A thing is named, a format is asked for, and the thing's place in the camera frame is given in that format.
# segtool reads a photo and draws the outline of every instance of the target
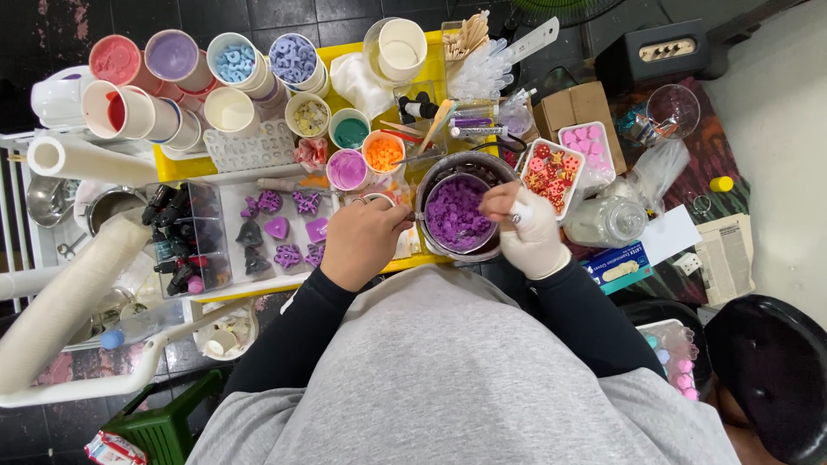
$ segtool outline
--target gray sweatshirt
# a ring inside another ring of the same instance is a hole
[[[420,266],[356,298],[307,388],[229,395],[187,463],[739,461],[709,405],[597,379],[487,280]]]

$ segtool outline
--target green plastic stool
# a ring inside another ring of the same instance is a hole
[[[155,384],[150,384],[101,430],[140,448],[149,465],[184,465],[195,445],[187,417],[202,400],[223,387],[223,377],[219,370],[211,370],[166,407],[133,413],[154,393]]]

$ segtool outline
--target newspaper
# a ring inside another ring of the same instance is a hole
[[[695,245],[710,305],[725,304],[755,290],[753,235],[749,215],[738,213],[696,226]]]

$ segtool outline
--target glass jar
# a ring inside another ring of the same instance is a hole
[[[613,195],[584,200],[569,212],[563,231],[575,244],[621,248],[640,237],[648,222],[646,210],[637,202]]]

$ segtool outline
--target green wax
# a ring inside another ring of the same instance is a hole
[[[342,122],[336,126],[336,130],[333,131],[333,139],[340,147],[355,149],[365,141],[368,132],[365,122],[354,117],[349,117],[348,119],[343,119]]]

